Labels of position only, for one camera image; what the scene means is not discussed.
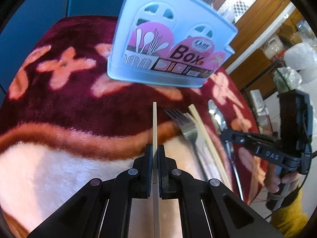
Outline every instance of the person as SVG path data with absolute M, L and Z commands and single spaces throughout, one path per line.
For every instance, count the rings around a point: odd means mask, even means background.
M 276 165 L 269 163 L 265 175 L 264 185 L 271 193 L 279 191 L 281 183 L 290 183 L 288 194 L 293 192 L 300 181 L 301 175 L 298 172 L 291 172 L 280 178 L 275 173 Z M 270 224 L 279 230 L 286 238 L 296 237 L 308 222 L 307 215 L 302 212 L 302 190 L 296 198 L 287 206 L 281 207 L 273 212 Z

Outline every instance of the metal screw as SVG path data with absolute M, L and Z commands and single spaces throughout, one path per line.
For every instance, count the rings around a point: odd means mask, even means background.
M 91 186 L 98 186 L 100 184 L 100 180 L 99 179 L 92 179 L 90 181 L 90 185 Z
M 211 179 L 210 180 L 210 184 L 212 186 L 219 186 L 220 185 L 220 181 L 218 179 Z
M 172 170 L 172 174 L 175 175 L 175 176 L 179 176 L 181 173 L 182 173 L 182 171 L 179 170 L 179 169 L 173 169 Z
M 131 176 L 135 176 L 137 174 L 137 169 L 134 169 L 134 168 L 131 168 L 129 171 L 128 171 L 129 175 Z

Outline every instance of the cutlery box label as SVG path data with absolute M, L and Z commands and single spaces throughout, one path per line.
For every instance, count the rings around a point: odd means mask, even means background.
M 145 22 L 131 34 L 124 64 L 191 77 L 208 78 L 225 60 L 214 52 L 212 40 L 188 37 L 173 47 L 172 31 L 157 22 Z

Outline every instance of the fork tines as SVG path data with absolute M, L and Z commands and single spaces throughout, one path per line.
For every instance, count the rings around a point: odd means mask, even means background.
M 165 113 L 177 123 L 178 126 L 184 126 L 191 122 L 181 111 L 175 108 L 164 109 Z

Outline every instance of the cutlery holder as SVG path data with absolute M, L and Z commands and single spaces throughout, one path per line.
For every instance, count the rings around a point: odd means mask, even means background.
M 201 0 L 125 0 L 109 77 L 201 87 L 232 54 L 237 28 Z

